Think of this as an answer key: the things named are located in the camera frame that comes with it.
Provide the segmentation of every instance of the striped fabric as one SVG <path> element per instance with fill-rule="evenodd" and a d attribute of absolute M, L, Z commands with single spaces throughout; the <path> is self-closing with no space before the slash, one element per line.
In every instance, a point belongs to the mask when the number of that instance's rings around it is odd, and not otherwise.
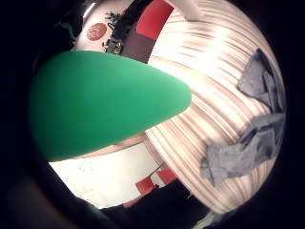
<path fill-rule="evenodd" d="M 186 112 L 146 134 L 185 186 L 206 206 L 224 214 L 257 192 L 275 159 L 217 187 L 200 175 L 201 161 L 210 143 L 237 142 L 254 116 L 270 112 L 236 88 L 255 50 L 264 51 L 279 74 L 280 70 L 264 36 L 243 12 L 227 1 L 196 2 L 204 13 L 203 21 L 187 22 L 174 10 L 149 60 L 149 65 L 187 83 L 193 102 Z"/>

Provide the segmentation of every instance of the red panel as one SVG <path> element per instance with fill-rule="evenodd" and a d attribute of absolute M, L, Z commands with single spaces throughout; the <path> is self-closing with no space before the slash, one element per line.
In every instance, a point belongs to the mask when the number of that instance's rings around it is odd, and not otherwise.
<path fill-rule="evenodd" d="M 156 40 L 172 11 L 173 7 L 168 3 L 162 0 L 153 0 L 142 13 L 136 31 Z"/>
<path fill-rule="evenodd" d="M 161 171 L 157 171 L 158 175 L 162 179 L 162 181 L 165 183 L 165 185 L 171 183 L 175 179 L 177 179 L 177 176 L 173 173 L 171 169 L 165 169 Z"/>
<path fill-rule="evenodd" d="M 144 195 L 148 192 L 148 190 L 152 189 L 154 184 L 151 180 L 151 176 L 145 177 L 135 184 L 137 190 L 141 195 Z"/>

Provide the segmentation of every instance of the red object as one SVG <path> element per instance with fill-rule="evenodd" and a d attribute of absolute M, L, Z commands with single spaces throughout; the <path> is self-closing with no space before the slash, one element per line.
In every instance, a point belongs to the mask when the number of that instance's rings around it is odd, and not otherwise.
<path fill-rule="evenodd" d="M 165 185 L 171 183 L 175 179 L 177 179 L 177 176 L 173 173 L 171 169 L 165 169 L 161 171 L 157 171 L 158 175 L 162 179 Z"/>
<path fill-rule="evenodd" d="M 103 23 L 96 23 L 87 30 L 87 37 L 91 41 L 99 40 L 107 31 L 107 26 Z"/>
<path fill-rule="evenodd" d="M 163 0 L 153 0 L 137 23 L 137 33 L 156 40 L 172 11 L 173 7 Z"/>
<path fill-rule="evenodd" d="M 154 186 L 151 176 L 145 177 L 144 179 L 138 181 L 135 184 L 137 190 L 140 192 L 141 195 L 145 195 L 148 190 L 151 190 Z"/>

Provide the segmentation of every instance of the white wall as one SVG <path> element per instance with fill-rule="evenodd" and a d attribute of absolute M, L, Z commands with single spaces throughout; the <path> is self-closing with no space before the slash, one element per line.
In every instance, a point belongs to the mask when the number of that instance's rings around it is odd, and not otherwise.
<path fill-rule="evenodd" d="M 132 0 L 104 0 L 91 12 L 87 21 L 83 26 L 82 32 L 78 36 L 75 49 L 86 51 L 101 51 L 102 42 L 106 44 L 107 40 L 112 36 L 112 30 L 107 26 L 106 34 L 97 41 L 91 41 L 87 37 L 87 30 L 95 23 L 104 23 L 107 25 L 109 20 L 105 19 L 105 13 L 112 11 L 113 13 L 122 13 L 130 4 Z"/>
<path fill-rule="evenodd" d="M 50 165 L 76 196 L 98 208 L 138 197 L 135 183 L 158 166 L 144 144 L 112 154 L 68 159 Z"/>

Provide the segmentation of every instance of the red circular sign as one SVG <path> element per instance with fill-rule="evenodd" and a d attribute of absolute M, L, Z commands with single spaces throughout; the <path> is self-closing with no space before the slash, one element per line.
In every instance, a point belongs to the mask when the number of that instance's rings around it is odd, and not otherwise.
<path fill-rule="evenodd" d="M 99 40 L 107 31 L 107 27 L 103 23 L 96 23 L 92 25 L 87 31 L 87 37 L 91 41 Z"/>

